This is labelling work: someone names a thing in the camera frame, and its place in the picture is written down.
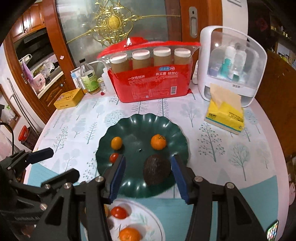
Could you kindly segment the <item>small yellow orange citrus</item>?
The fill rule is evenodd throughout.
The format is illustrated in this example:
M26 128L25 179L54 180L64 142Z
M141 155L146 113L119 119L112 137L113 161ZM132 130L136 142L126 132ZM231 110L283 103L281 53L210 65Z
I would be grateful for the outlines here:
M122 138L121 137L114 137L112 140L111 140L111 148L113 150L119 150L121 149L122 145L123 145L123 142L122 142Z

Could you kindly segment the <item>orange tangerine with stem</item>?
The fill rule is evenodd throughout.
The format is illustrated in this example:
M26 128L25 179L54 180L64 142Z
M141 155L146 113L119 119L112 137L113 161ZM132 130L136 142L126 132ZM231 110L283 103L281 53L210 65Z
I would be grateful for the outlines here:
M162 150L167 146L166 138L160 134L156 134L151 138L151 147L154 150Z

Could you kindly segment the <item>large yellow orange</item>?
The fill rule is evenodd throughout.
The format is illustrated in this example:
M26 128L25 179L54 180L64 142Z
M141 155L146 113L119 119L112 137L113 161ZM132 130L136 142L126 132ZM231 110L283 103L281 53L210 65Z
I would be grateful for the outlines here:
M109 208L106 204L104 204L104 210L105 210L105 216L108 217L109 216Z

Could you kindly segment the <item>red basket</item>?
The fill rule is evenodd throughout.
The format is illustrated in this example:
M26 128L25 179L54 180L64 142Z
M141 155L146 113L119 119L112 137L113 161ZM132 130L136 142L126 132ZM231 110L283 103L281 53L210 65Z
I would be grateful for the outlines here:
M26 126L23 126L19 135L18 135L18 141L23 142L27 139L29 135L29 129Z

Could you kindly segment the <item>smartphone at table edge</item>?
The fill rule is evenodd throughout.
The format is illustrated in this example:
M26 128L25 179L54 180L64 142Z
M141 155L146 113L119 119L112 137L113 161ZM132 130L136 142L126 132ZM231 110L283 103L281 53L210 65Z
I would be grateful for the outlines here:
M267 230L266 237L268 241L275 241L276 235L278 233L279 221L276 220Z

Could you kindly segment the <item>red tomato right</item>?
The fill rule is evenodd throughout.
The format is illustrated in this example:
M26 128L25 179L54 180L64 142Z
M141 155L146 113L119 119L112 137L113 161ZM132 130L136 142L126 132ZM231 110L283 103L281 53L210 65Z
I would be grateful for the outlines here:
M125 219L128 217L128 212L121 206L115 206L111 209L110 213L117 219Z

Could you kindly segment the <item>small red tomato on plate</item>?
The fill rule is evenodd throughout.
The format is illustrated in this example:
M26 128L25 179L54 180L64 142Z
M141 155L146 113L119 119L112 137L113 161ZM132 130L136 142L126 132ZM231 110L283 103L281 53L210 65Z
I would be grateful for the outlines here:
M114 164L119 156L119 153L112 153L109 157L109 161Z

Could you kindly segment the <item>patterned tablecloth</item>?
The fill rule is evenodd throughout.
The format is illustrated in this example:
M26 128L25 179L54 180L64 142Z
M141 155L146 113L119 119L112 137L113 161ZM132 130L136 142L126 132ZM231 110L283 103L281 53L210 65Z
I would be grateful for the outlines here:
M46 124L36 149L50 147L54 155L34 164L27 182L39 186L72 168L79 171L80 182L91 181L111 165L116 155L111 141L119 137L126 170L114 205L123 204L131 215L115 220L115 232L138 224L145 240L185 239L192 207L181 199L173 175L161 166L159 185L143 178L151 155L164 160L179 155L210 183L234 183L264 230L278 224L280 238L287 222L288 180L270 120L254 100L244 109L245 127L236 135L205 122L207 109L196 86L186 96L134 103L115 95L86 95L76 107L55 111Z

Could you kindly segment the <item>yellow box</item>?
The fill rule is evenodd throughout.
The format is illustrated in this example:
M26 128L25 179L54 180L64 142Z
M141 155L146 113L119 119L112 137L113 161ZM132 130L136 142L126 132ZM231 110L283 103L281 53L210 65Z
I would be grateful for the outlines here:
M77 106L83 97L84 93L81 88L67 91L58 97L58 99L54 102L54 106L58 110L72 108Z

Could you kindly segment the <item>dark green scalloped plate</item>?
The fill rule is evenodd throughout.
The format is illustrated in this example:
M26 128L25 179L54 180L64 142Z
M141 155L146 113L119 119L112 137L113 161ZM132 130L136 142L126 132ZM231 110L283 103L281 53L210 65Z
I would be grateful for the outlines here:
M166 147L160 151L151 147L151 138L160 134L166 138ZM110 126L100 139L95 157L97 169L103 174L111 162L109 157L115 150L111 148L111 140L121 137L123 145L117 153L126 159L126 169L119 188L119 194L131 198L148 198L157 196L175 185L173 173L163 183L148 186L143 177L145 160L154 154L162 155L171 160L179 155L184 164L189 159L188 142L181 129L168 118L152 113L134 114L129 118L122 118L115 125Z

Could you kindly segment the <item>dark avocado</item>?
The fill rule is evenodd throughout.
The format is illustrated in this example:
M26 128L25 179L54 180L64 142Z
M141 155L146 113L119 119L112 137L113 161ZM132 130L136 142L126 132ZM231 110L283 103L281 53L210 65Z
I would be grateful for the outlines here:
M143 177L148 186L163 183L171 172L171 163L162 155L149 156L143 166Z

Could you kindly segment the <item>clear bottle green label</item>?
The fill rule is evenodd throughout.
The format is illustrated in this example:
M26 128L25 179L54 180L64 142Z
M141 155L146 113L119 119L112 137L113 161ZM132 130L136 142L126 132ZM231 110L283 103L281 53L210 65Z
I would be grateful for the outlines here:
M80 76L88 93L93 95L100 92L100 86L97 81L97 76L94 68L91 65L87 64L85 59L81 59L79 63L81 64Z

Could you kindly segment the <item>small glass jar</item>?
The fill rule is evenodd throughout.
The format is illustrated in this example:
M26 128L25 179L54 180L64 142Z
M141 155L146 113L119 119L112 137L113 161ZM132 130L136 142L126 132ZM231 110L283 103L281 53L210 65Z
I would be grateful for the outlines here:
M106 93L106 86L104 84L103 78L100 77L100 78L98 78L97 81L98 81L101 92Z

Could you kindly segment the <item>white plastic bottle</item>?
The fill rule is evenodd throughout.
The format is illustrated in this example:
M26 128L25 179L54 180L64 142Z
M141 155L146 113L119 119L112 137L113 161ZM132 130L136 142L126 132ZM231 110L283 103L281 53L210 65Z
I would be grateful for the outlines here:
M104 81L105 87L106 87L106 91L109 94L116 94L115 89L113 87L112 81L107 73L107 68L103 68L103 73L102 73L102 79Z

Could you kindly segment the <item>blue white carton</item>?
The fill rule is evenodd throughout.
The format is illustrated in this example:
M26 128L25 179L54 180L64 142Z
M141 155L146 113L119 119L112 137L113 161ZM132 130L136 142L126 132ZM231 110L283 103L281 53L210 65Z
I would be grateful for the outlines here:
M75 87L79 88L80 85L79 85L78 78L80 76L80 67L77 67L77 68L71 70L70 75L71 75L71 78L72 78L72 80L74 82Z

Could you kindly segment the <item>yellow tissue pack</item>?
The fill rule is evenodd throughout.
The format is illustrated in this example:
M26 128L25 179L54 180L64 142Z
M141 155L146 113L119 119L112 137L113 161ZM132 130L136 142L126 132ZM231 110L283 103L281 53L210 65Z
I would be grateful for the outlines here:
M205 121L236 135L244 130L241 96L217 84L210 85L210 102Z

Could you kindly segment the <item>red paper cup package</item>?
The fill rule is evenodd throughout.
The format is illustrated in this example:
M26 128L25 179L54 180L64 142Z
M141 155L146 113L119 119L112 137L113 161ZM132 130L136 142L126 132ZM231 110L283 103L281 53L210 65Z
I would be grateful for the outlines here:
M124 103L185 96L199 42L148 41L130 37L97 57Z

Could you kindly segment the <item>white clear cosmetic organizer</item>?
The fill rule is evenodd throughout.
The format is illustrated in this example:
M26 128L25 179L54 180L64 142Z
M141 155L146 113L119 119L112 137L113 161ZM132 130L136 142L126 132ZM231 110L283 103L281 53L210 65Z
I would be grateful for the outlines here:
M203 99L210 100L210 88L215 84L238 94L242 107L249 106L265 72L264 48L245 33L225 26L204 27L200 44L193 83Z

